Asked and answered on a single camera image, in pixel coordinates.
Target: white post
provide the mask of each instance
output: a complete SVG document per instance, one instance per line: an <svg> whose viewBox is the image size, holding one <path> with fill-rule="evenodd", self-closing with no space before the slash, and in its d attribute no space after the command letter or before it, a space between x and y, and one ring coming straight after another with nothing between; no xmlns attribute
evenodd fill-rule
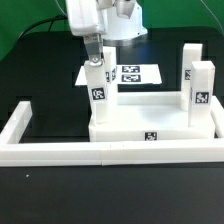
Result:
<svg viewBox="0 0 224 224"><path fill-rule="evenodd" d="M108 122L110 120L110 102L105 65L94 67L90 65L89 61L86 61L84 68L94 125Z"/></svg>
<svg viewBox="0 0 224 224"><path fill-rule="evenodd" d="M189 126L203 125L210 117L215 67L211 61L192 63Z"/></svg>
<svg viewBox="0 0 224 224"><path fill-rule="evenodd" d="M181 109L187 111L190 96L191 65L201 61L202 44L185 44L182 61Z"/></svg>

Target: short white post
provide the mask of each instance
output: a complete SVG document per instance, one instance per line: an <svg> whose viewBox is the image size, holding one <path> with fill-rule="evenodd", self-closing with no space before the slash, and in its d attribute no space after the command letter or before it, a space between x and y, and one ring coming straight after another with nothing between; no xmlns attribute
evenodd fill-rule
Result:
<svg viewBox="0 0 224 224"><path fill-rule="evenodd" d="M211 112L215 66L211 61L192 62L189 126L204 125Z"/></svg>

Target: tag sticker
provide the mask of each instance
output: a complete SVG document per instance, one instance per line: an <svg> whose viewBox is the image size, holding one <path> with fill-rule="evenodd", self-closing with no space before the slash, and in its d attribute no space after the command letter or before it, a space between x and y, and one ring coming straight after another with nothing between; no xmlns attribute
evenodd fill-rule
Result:
<svg viewBox="0 0 224 224"><path fill-rule="evenodd" d="M141 75L122 75L122 82L141 82Z"/></svg>
<svg viewBox="0 0 224 224"><path fill-rule="evenodd" d="M112 81L116 79L116 73L117 73L117 68L114 68L114 70L112 71Z"/></svg>
<svg viewBox="0 0 224 224"><path fill-rule="evenodd" d="M122 72L123 73L140 73L140 66L124 65L122 66Z"/></svg>
<svg viewBox="0 0 224 224"><path fill-rule="evenodd" d="M145 141L157 141L157 132L145 132Z"/></svg>
<svg viewBox="0 0 224 224"><path fill-rule="evenodd" d="M106 72L106 79L107 79L107 82L110 82L110 73L109 72Z"/></svg>
<svg viewBox="0 0 224 224"><path fill-rule="evenodd" d="M99 100L105 100L106 94L105 94L105 88L104 87L98 87L98 88L92 88L92 99L93 101L99 101Z"/></svg>
<svg viewBox="0 0 224 224"><path fill-rule="evenodd" d="M185 70L185 80L191 80L191 70L189 69Z"/></svg>
<svg viewBox="0 0 224 224"><path fill-rule="evenodd" d="M208 104L210 100L209 92L196 92L195 104Z"/></svg>

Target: white border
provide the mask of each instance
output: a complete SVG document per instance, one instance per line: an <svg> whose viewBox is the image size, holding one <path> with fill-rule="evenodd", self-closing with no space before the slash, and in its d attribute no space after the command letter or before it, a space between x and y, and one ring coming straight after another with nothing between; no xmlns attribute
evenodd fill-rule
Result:
<svg viewBox="0 0 224 224"><path fill-rule="evenodd" d="M25 123L23 124L27 124L29 116L31 117L32 115L32 112L28 108L30 108L29 102L20 102L9 122L6 124L6 127L13 121L15 114L20 114L17 118L20 117L20 121L24 120ZM1 140L0 166L80 166L224 162L224 110L214 96L212 97L211 108L218 139L46 144L16 144L16 142L9 144L11 143L10 141ZM19 133L21 134L25 131L26 125L22 126L22 132L20 125L14 125L13 127L14 130L19 129ZM0 139L3 139L5 133L5 129L3 129Z"/></svg>

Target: black cable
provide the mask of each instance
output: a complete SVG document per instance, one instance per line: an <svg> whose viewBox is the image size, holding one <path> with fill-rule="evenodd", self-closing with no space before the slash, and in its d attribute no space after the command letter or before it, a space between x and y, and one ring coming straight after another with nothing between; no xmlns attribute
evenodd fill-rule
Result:
<svg viewBox="0 0 224 224"><path fill-rule="evenodd" d="M45 23L51 23L50 24L50 27L49 27L49 29L48 29L48 31L50 31L51 30L51 27L53 26L53 24L54 24L54 22L55 21L61 21L61 20L67 20L68 18L67 17L65 17L65 16L61 16L61 15L59 15L59 16L56 16L56 17L53 17L53 18L50 18L50 19L44 19L44 20L41 20L41 21L39 21L39 22L37 22L37 23L34 23L34 24L32 24L31 26L29 26L29 27L27 27L20 35L19 35L19 37L17 38L17 40L16 40L16 43L18 42L18 41L20 41L30 30L32 30L32 29L34 29L35 27L38 27L38 26L41 26L41 25L43 25L43 24L45 24Z"/></svg>

